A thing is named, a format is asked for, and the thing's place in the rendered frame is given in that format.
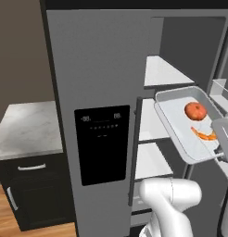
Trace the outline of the clear grey tupperware container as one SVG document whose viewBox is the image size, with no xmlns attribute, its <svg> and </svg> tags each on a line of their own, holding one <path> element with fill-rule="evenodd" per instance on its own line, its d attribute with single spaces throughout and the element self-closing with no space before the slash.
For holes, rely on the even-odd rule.
<svg viewBox="0 0 228 237">
<path fill-rule="evenodd" d="M 193 121 L 186 116 L 184 107 L 190 102 L 198 102 L 207 109 L 208 114 L 203 120 Z M 191 131 L 194 127 L 210 134 L 211 122 L 222 118 L 220 110 L 202 89 L 189 86 L 157 92 L 154 107 L 185 163 L 192 165 L 217 158 L 214 150 L 219 146 L 218 140 L 204 141 Z"/>
</svg>

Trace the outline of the white fridge crisper drawer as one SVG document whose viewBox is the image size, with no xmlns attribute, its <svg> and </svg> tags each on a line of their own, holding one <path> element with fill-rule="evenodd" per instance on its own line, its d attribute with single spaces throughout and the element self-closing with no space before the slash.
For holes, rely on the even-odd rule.
<svg viewBox="0 0 228 237">
<path fill-rule="evenodd" d="M 133 207 L 132 207 L 132 216 L 131 216 L 131 226 L 139 226 L 146 224 L 150 218 L 152 210 L 147 206 L 139 195 L 139 186 L 141 182 L 136 182 L 134 184 L 133 190 Z"/>
</svg>

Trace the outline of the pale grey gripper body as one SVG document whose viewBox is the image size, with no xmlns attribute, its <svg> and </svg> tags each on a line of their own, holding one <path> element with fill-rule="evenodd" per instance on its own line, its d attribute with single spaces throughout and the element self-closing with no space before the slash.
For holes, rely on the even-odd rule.
<svg viewBox="0 0 228 237">
<path fill-rule="evenodd" d="M 217 135 L 218 142 L 228 162 L 228 113 L 224 118 L 215 119 L 211 123 L 211 127 Z"/>
</svg>

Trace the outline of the white fridge shelf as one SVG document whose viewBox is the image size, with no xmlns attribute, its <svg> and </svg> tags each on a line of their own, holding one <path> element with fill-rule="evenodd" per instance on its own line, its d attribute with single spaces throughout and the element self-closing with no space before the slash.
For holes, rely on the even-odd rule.
<svg viewBox="0 0 228 237">
<path fill-rule="evenodd" d="M 172 175 L 173 171 L 155 143 L 138 145 L 135 178 Z"/>
<path fill-rule="evenodd" d="M 144 88 L 192 85 L 195 82 L 160 56 L 146 58 Z"/>
<path fill-rule="evenodd" d="M 169 138 L 163 123 L 154 108 L 155 101 L 152 98 L 144 99 L 142 103 L 139 141 Z"/>
</svg>

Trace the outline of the grey fridge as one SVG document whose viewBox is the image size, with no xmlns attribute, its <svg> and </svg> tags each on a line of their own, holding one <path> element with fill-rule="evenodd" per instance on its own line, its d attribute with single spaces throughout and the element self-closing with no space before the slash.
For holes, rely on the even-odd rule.
<svg viewBox="0 0 228 237">
<path fill-rule="evenodd" d="M 176 9 L 173 7 L 165 9 L 80 9 L 77 3 L 78 0 L 40 0 L 61 141 L 66 156 L 67 150 L 60 117 L 57 80 L 47 20 L 47 13 L 50 10 L 153 11 L 154 15 L 151 19 L 147 56 L 162 57 L 195 83 L 192 85 L 150 88 L 147 90 L 152 91 L 152 95 L 143 97 L 143 100 L 152 98 L 156 102 L 157 92 L 189 86 L 199 87 L 210 98 L 209 93 L 212 81 L 228 29 L 228 9 Z M 124 180 L 127 167 L 129 106 L 77 109 L 74 112 L 74 118 L 79 161 L 82 163 L 80 169 L 82 185 L 90 186 Z M 191 169 L 200 163 L 192 165 L 185 163 L 172 142 L 170 135 L 169 138 L 165 139 L 139 141 L 138 145 L 143 143 L 155 143 L 158 146 L 171 167 L 173 174 L 141 180 L 135 179 L 134 183 L 151 178 L 193 181 L 191 179 Z M 139 235 L 146 224 L 131 226 L 128 237 Z"/>
</svg>

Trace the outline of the black drawer front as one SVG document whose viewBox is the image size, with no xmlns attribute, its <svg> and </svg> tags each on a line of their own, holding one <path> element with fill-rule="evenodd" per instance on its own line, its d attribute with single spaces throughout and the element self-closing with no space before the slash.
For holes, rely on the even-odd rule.
<svg viewBox="0 0 228 237">
<path fill-rule="evenodd" d="M 30 171 L 19 171 L 20 167 L 32 167 L 46 164 L 46 168 Z M 29 177 L 55 175 L 65 170 L 66 158 L 63 154 L 30 156 L 0 161 L 0 179 L 15 180 Z"/>
</svg>

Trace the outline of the black base cupboard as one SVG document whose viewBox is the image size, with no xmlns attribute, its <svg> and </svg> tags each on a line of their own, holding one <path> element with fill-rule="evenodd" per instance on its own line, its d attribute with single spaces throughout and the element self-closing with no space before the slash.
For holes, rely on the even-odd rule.
<svg viewBox="0 0 228 237">
<path fill-rule="evenodd" d="M 21 231 L 74 221 L 64 153 L 0 160 L 0 182 Z"/>
</svg>

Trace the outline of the clear fridge door bin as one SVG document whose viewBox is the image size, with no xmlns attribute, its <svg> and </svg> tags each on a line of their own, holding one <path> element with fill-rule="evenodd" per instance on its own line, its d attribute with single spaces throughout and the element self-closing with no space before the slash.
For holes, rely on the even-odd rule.
<svg viewBox="0 0 228 237">
<path fill-rule="evenodd" d="M 225 88 L 226 82 L 226 79 L 213 80 L 209 96 L 221 109 L 228 113 L 228 89 Z"/>
</svg>

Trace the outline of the open grey fridge door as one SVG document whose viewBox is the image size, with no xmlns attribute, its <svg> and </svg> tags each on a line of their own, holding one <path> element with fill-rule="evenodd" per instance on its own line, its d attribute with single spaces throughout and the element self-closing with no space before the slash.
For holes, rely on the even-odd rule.
<svg viewBox="0 0 228 237">
<path fill-rule="evenodd" d="M 228 89 L 228 29 L 214 78 L 226 79 Z M 210 160 L 191 169 L 191 179 L 197 181 L 202 189 L 200 204 L 186 211 L 192 221 L 194 237 L 218 237 L 218 221 L 228 186 L 228 177 L 221 165 L 224 162 Z"/>
</svg>

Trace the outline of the grey fridge door with dispenser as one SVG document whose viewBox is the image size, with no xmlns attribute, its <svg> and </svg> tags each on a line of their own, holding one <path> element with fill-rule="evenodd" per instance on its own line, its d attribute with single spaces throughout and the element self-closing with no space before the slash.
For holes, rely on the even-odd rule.
<svg viewBox="0 0 228 237">
<path fill-rule="evenodd" d="M 144 88 L 151 10 L 50 10 L 47 20 L 60 117 L 70 166 L 78 237 L 128 237 L 134 110 Z M 126 177 L 82 185 L 74 112 L 130 108 Z"/>
</svg>

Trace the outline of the black cupboard door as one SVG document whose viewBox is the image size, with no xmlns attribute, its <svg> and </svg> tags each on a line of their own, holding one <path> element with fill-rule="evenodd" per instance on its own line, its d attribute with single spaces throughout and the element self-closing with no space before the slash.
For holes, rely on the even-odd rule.
<svg viewBox="0 0 228 237">
<path fill-rule="evenodd" d="M 7 187 L 19 209 L 14 210 L 7 195 Z M 12 181 L 3 186 L 7 200 L 21 231 L 74 221 L 74 207 L 70 184 L 63 179 Z"/>
</svg>

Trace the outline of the orange shrimp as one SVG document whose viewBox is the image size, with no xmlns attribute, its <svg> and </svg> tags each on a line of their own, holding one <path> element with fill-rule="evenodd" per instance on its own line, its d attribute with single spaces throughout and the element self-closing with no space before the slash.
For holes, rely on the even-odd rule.
<svg viewBox="0 0 228 237">
<path fill-rule="evenodd" d="M 217 139 L 217 135 L 214 131 L 212 131 L 210 134 L 203 133 L 201 131 L 198 131 L 194 127 L 191 128 L 191 131 L 201 140 L 204 141 L 215 141 Z"/>
</svg>

